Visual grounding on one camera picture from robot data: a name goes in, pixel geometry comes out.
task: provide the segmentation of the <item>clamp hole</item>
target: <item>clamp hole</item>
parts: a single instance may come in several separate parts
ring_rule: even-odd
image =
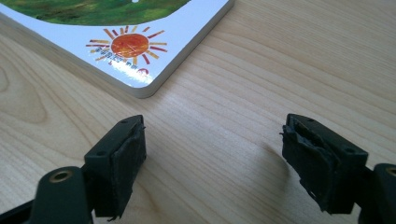
[[[49,182],[55,184],[65,181],[73,175],[73,172],[69,170],[58,171],[49,178]]]
[[[388,167],[387,172],[388,172],[388,174],[396,177],[396,167]]]

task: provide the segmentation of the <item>wooden table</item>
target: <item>wooden table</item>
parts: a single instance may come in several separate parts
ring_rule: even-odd
[[[288,113],[396,162],[396,2],[237,0],[148,99],[0,22],[0,212],[142,114],[148,158],[114,223],[357,223],[321,213],[281,156]],[[97,218],[96,223],[106,223]]]

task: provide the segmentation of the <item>book cover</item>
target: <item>book cover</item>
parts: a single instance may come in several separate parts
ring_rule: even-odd
[[[0,0],[0,19],[146,98],[232,6],[233,0]]]

